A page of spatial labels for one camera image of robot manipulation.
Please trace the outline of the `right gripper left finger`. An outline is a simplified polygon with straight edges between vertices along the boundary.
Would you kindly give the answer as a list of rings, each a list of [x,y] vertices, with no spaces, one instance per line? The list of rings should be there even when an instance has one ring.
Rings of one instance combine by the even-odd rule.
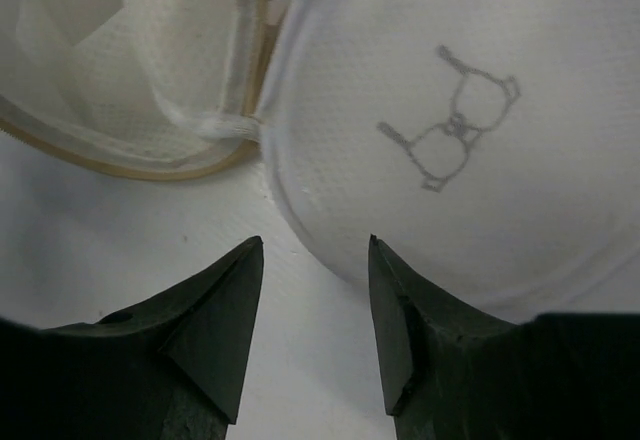
[[[5,439],[222,439],[238,417],[263,278],[251,237],[100,321],[1,324]]]

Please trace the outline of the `round mesh laundry bag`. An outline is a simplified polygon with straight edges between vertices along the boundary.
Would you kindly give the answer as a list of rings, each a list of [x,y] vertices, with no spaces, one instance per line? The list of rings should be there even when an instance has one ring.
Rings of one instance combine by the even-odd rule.
[[[639,270],[639,0],[1,0],[1,127],[140,180],[258,150],[336,274],[376,235],[509,319]]]

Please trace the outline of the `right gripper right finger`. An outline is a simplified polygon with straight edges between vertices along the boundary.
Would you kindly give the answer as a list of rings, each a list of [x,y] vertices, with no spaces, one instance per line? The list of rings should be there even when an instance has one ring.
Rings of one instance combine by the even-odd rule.
[[[368,247],[386,413],[400,439],[635,439],[639,318],[543,314],[512,324]]]

